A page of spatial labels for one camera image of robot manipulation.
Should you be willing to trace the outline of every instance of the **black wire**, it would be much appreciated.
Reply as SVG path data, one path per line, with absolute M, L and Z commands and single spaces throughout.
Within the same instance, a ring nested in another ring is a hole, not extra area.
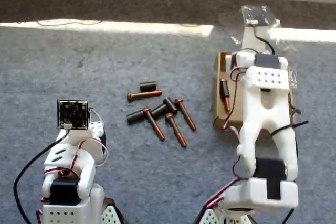
M 70 130 L 67 131 L 67 133 L 61 137 L 59 140 L 53 142 L 52 144 L 49 144 L 46 148 L 44 148 L 39 154 L 37 154 L 32 160 L 30 160 L 28 162 L 28 164 L 26 164 L 26 166 L 21 170 L 21 172 L 19 173 L 19 175 L 17 175 L 14 184 L 13 184 L 13 193 L 14 193 L 14 197 L 15 197 L 15 201 L 16 201 L 16 205 L 17 208 L 19 209 L 19 212 L 22 216 L 22 218 L 25 220 L 25 222 L 27 224 L 32 224 L 31 221 L 28 219 L 28 217 L 26 216 L 20 199 L 19 199 L 19 195 L 17 193 L 17 184 L 19 183 L 19 180 L 21 179 L 21 177 L 23 176 L 23 174 L 27 171 L 27 169 L 33 164 L 33 162 L 35 162 L 39 157 L 41 157 L 43 154 L 45 154 L 48 150 L 50 150 L 51 148 L 53 148 L 56 144 L 60 143 L 62 140 L 64 140 L 67 135 L 69 134 Z
M 289 217 L 293 214 L 294 212 L 294 208 L 292 208 L 289 213 L 287 214 L 287 216 L 284 218 L 284 220 L 282 221 L 281 224 L 285 224 L 287 222 L 287 220 L 289 219 Z
M 265 44 L 267 44 L 267 45 L 269 46 L 269 48 L 271 49 L 272 54 L 275 54 L 275 51 L 274 51 L 273 46 L 272 46 L 267 40 L 265 40 L 265 39 L 263 39 L 263 38 L 257 36 L 257 30 L 256 30 L 256 27 L 255 27 L 255 26 L 253 27 L 253 32 L 254 32 L 254 36 L 255 36 L 257 39 L 259 39 L 260 41 L 262 41 L 262 42 L 264 42 Z
M 293 128 L 293 129 L 295 129 L 296 127 L 305 125 L 305 124 L 307 124 L 307 123 L 309 123 L 308 120 L 305 120 L 305 121 L 303 121 L 303 122 L 301 122 L 301 123 L 288 124 L 288 125 L 286 125 L 286 126 L 284 126 L 284 127 L 278 128 L 277 130 L 273 131 L 273 132 L 271 133 L 271 136 L 274 136 L 274 135 L 277 134 L 279 131 L 283 131 L 283 130 L 288 129 L 288 128 Z

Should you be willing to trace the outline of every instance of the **perforated plate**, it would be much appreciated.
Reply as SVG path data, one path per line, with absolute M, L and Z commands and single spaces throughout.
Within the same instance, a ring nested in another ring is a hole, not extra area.
M 43 205 L 43 224 L 91 224 L 90 201 L 76 206 Z
M 101 224 L 121 224 L 117 212 L 113 206 L 107 206 L 101 215 Z
M 289 91 L 288 72 L 285 70 L 252 66 L 246 74 L 249 86 Z
M 215 215 L 215 212 L 212 209 L 208 209 L 204 212 L 203 217 L 199 224 L 221 224 L 219 219 Z

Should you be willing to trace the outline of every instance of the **small object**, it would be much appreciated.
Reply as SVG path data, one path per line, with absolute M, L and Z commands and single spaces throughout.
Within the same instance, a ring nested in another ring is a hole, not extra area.
M 151 123 L 153 129 L 155 130 L 156 134 L 158 135 L 161 141 L 164 141 L 164 135 L 160 130 L 159 126 L 157 125 L 156 121 L 151 115 L 151 109 L 148 107 L 144 107 L 142 110 L 143 114 L 147 117 L 148 121 Z
M 132 124 L 132 123 L 135 123 L 135 122 L 139 122 L 139 121 L 142 121 L 145 119 L 145 116 L 143 114 L 143 111 L 142 110 L 139 110 L 139 111 L 135 111 L 131 114 L 128 114 L 126 116 L 126 121 L 129 123 L 129 124 Z
M 179 127 L 177 127 L 177 124 L 175 123 L 174 115 L 172 113 L 168 113 L 166 115 L 166 120 L 170 124 L 170 126 L 174 129 L 174 133 L 175 133 L 175 135 L 176 135 L 176 137 L 177 137 L 180 145 L 183 148 L 186 148 L 187 147 L 187 143 L 185 142 L 184 137 L 180 133 Z
M 175 104 L 177 107 L 180 108 L 185 120 L 187 121 L 189 127 L 191 128 L 192 131 L 196 131 L 196 125 L 194 121 L 191 119 L 191 116 L 189 115 L 187 109 L 185 108 L 183 104 L 183 99 L 175 99 Z
M 104 135 L 104 127 L 101 121 L 90 123 L 89 129 L 92 130 L 94 137 L 102 137 Z
M 173 113 L 174 115 L 178 112 L 177 107 L 175 106 L 174 102 L 172 101 L 172 99 L 170 99 L 170 97 L 166 97 L 163 100 L 163 103 L 167 105 L 168 110 Z
M 140 82 L 140 91 L 141 92 L 150 92 L 156 90 L 156 82 Z
M 156 107 L 155 109 L 151 110 L 151 114 L 154 119 L 158 118 L 160 115 L 166 114 L 167 112 L 168 112 L 168 107 L 164 103 Z
M 57 100 L 57 121 L 59 129 L 87 130 L 88 101 Z
M 222 102 L 224 103 L 224 108 L 226 113 L 230 113 L 230 92 L 229 87 L 227 85 L 226 79 L 220 79 L 219 81 L 219 96 Z
M 140 98 L 145 98 L 145 97 L 159 97 L 162 95 L 162 90 L 155 90 L 151 92 L 143 92 L 143 93 L 135 93 L 133 94 L 132 92 L 127 93 L 127 100 L 129 102 L 135 100 L 135 99 L 140 99 Z

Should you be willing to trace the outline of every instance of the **cardboard box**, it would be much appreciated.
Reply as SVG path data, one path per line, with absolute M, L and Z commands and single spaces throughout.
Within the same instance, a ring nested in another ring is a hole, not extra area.
M 230 92 L 230 107 L 232 109 L 233 102 L 234 102 L 234 93 L 235 93 L 235 83 L 230 79 L 230 76 L 228 73 L 225 72 L 225 56 L 230 55 L 230 53 L 220 52 L 218 53 L 218 57 L 215 61 L 215 71 L 217 72 L 217 78 L 214 88 L 214 119 L 213 119 L 213 125 L 216 128 L 221 129 L 226 117 L 228 116 L 228 113 L 226 113 L 224 104 L 221 101 L 221 98 L 219 96 L 219 80 L 222 78 L 225 78 L 227 80 L 227 85 Z M 290 104 L 294 105 L 294 99 L 293 99 L 293 92 L 292 87 L 290 85 L 290 91 L 288 94 L 288 101 Z M 243 124 L 243 87 L 240 82 L 238 82 L 237 86 L 237 94 L 236 94 L 236 104 L 235 109 L 233 110 L 233 113 L 228 121 L 229 125 L 233 125 L 236 128 L 240 129 Z

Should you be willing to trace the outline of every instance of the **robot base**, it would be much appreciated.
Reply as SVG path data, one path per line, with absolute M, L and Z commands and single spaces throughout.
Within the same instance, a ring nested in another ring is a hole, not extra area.
M 194 224 L 253 224 L 247 215 L 225 216 L 219 208 L 207 209 L 199 222 Z

